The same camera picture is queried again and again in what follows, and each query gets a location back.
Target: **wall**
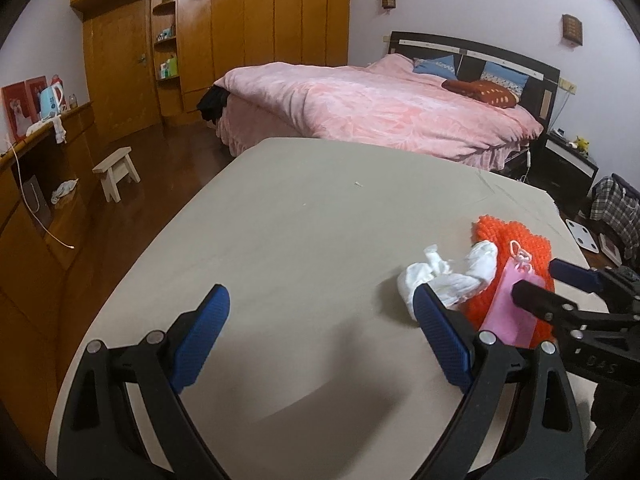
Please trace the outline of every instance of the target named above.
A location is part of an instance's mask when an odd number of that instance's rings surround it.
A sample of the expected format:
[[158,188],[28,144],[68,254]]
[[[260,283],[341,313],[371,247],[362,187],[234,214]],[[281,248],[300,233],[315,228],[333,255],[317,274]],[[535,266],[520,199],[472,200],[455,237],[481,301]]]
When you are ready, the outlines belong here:
[[[89,100],[82,53],[82,21],[69,0],[31,0],[0,48],[0,87],[32,77],[58,74],[67,95]],[[0,107],[0,152],[10,130]]]
[[[562,14],[582,20],[584,46],[561,43]],[[616,172],[640,189],[640,45],[612,0],[398,0],[389,15],[379,0],[351,0],[350,64],[379,59],[392,30],[479,41],[558,67],[578,91],[556,126],[591,141],[598,176]]]

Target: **blue kettle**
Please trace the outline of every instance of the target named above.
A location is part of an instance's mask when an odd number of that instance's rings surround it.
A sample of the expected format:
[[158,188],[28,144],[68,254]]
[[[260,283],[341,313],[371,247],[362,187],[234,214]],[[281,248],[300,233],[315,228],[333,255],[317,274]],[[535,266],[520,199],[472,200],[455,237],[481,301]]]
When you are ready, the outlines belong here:
[[60,115],[65,91],[60,83],[46,87],[40,93],[40,118],[42,120]]

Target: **blue pillow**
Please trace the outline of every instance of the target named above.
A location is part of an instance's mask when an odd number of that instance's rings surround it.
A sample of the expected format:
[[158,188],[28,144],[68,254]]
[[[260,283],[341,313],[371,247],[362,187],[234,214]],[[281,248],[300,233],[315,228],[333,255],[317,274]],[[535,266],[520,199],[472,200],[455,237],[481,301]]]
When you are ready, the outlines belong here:
[[505,68],[501,65],[488,61],[484,66],[484,72],[480,76],[481,80],[493,81],[494,83],[504,86],[511,93],[515,94],[518,100],[522,97],[524,85],[529,80],[528,75]]
[[454,64],[453,54],[438,59],[414,59],[414,74],[431,74],[457,81]]

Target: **plaid shirt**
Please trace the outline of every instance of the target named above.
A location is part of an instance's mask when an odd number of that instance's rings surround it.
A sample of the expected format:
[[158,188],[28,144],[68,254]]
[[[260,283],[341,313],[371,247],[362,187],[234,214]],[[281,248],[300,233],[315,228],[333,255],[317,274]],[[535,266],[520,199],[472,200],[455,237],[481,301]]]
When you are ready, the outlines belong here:
[[640,247],[640,205],[627,195],[612,177],[593,187],[591,220],[602,220],[620,236],[625,245],[625,260],[636,263]]

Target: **headboard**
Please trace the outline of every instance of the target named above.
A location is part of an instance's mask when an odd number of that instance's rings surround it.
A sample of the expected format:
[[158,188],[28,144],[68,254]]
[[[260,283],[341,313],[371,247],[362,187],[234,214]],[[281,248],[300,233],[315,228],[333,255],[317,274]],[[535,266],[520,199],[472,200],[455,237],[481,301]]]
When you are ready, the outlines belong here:
[[496,46],[420,32],[392,32],[389,53],[411,59],[435,59],[453,54],[460,81],[480,79],[487,61],[529,75],[520,105],[545,127],[544,132],[548,129],[560,79],[557,68]]

